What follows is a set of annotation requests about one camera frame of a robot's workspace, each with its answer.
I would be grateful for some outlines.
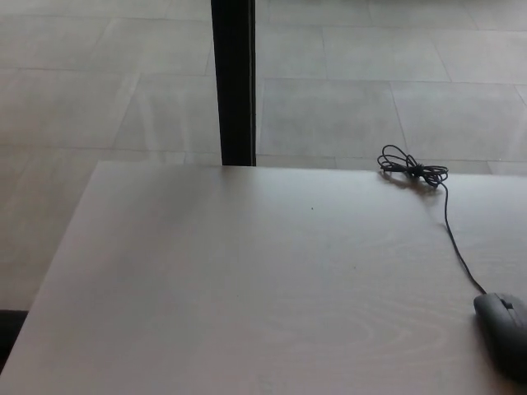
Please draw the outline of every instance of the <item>gray floor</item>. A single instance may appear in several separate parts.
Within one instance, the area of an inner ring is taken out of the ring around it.
[[[256,0],[259,165],[527,174],[525,0]],[[0,0],[0,308],[98,160],[218,164],[209,0]]]

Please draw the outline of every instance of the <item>mouse cable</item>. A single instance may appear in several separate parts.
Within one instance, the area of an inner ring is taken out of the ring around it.
[[[389,148],[392,148],[399,153],[396,155],[387,154],[385,151]],[[430,185],[432,188],[436,189],[439,186],[442,186],[445,189],[445,224],[446,231],[452,241],[454,246],[455,254],[457,255],[459,261],[463,265],[464,270],[469,276],[472,284],[481,292],[483,295],[487,294],[485,289],[476,281],[470,272],[467,263],[464,261],[461,252],[458,249],[458,245],[455,242],[454,235],[452,234],[452,229],[448,223],[448,188],[444,184],[448,178],[448,167],[445,166],[425,166],[421,163],[418,163],[415,158],[411,155],[407,155],[401,150],[398,146],[393,146],[391,144],[384,146],[382,149],[382,154],[377,158],[377,163],[379,164],[382,171],[385,173],[404,173],[411,179],[418,179],[422,177],[425,183]]]

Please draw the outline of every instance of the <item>white desk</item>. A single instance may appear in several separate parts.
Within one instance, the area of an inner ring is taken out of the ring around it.
[[[453,175],[474,275],[527,300],[527,179]],[[523,393],[442,220],[376,173],[98,165],[2,395]]]

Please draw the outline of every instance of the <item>floor tile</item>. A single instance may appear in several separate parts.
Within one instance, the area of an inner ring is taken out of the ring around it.
[[[222,154],[187,152],[184,163],[186,165],[221,166]]]
[[[172,0],[166,17],[179,21],[211,21],[211,0]]]
[[[328,77],[383,81],[448,81],[424,30],[324,28]]]
[[[214,77],[143,76],[114,145],[136,150],[219,152]]]
[[[257,155],[258,167],[291,167],[295,169],[336,169],[335,158],[322,156]]]
[[[0,68],[0,92],[15,77],[16,69]]]
[[[98,150],[30,153],[0,211],[0,306],[28,309],[100,158]]]
[[[214,45],[211,45],[211,50],[208,52],[206,76],[216,76],[216,57],[214,56]]]
[[[0,14],[63,15],[71,0],[0,0]]]
[[[15,190],[29,159],[29,152],[25,148],[0,146],[0,210]]]
[[[212,45],[209,22],[115,19],[90,61],[90,69],[203,75]]]
[[[255,7],[256,7],[256,10],[255,10],[256,22],[268,23],[269,22],[269,0],[256,0]]]
[[[337,169],[378,171],[376,159],[366,158],[337,158]]]
[[[366,0],[270,0],[271,23],[371,26]]]
[[[424,165],[446,166],[450,174],[490,174],[484,160],[417,160]],[[380,171],[377,159],[337,158],[337,168],[344,170]]]
[[[524,101],[525,105],[527,105],[527,85],[516,85],[515,88],[518,91],[521,99]]]
[[[527,162],[488,162],[493,174],[527,176]]]
[[[484,160],[417,160],[424,165],[448,167],[450,174],[490,174],[491,169]]]
[[[527,32],[436,30],[431,34],[452,81],[527,83]]]
[[[0,67],[84,68],[106,19],[0,16]]]
[[[524,0],[464,0],[472,18],[482,30],[527,30],[527,2]]]
[[[257,26],[256,69],[261,77],[325,78],[318,27]]]
[[[137,75],[26,70],[0,94],[0,143],[110,147]]]
[[[182,165],[184,152],[108,150],[102,160],[117,162],[155,162],[167,165]]]
[[[404,146],[388,83],[266,80],[263,96],[263,155],[372,157]]]
[[[163,18],[169,5],[170,0],[72,0],[68,15]]]
[[[392,83],[417,158],[527,160],[527,108],[513,86]]]
[[[370,0],[375,26],[477,29],[459,0]]]

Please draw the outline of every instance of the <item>desk surface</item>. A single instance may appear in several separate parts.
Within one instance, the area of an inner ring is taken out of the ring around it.
[[[527,300],[527,179],[453,175],[474,275]],[[102,163],[2,395],[507,394],[444,193],[376,173]]]

